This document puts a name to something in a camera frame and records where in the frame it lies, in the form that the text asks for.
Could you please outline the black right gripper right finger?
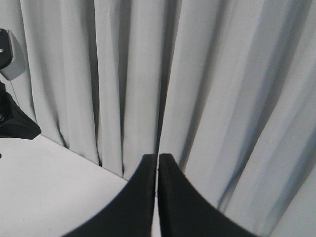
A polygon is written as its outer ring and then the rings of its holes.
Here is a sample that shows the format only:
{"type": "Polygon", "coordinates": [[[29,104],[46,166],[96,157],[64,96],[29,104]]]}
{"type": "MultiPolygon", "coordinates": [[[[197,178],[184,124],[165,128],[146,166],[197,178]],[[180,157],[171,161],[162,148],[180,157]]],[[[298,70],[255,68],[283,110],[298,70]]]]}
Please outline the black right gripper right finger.
{"type": "Polygon", "coordinates": [[[159,156],[158,213],[163,237],[251,237],[208,203],[171,154],[159,156]]]}

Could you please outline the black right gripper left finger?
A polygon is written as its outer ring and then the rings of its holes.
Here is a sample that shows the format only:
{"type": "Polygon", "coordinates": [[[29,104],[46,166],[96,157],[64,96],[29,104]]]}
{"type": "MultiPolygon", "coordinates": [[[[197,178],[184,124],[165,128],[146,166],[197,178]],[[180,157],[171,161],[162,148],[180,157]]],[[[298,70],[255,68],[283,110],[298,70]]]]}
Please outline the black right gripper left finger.
{"type": "Polygon", "coordinates": [[[150,237],[152,232],[157,156],[143,155],[120,193],[93,218],[66,237],[150,237]]]}

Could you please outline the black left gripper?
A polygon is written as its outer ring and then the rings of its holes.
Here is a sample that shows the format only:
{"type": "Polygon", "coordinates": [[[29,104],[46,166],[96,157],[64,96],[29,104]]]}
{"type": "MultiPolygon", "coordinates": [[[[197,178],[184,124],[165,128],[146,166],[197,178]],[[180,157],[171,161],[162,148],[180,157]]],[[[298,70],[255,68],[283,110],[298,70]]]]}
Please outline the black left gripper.
{"type": "Polygon", "coordinates": [[[41,128],[29,118],[0,83],[0,137],[33,140],[41,128]]]}

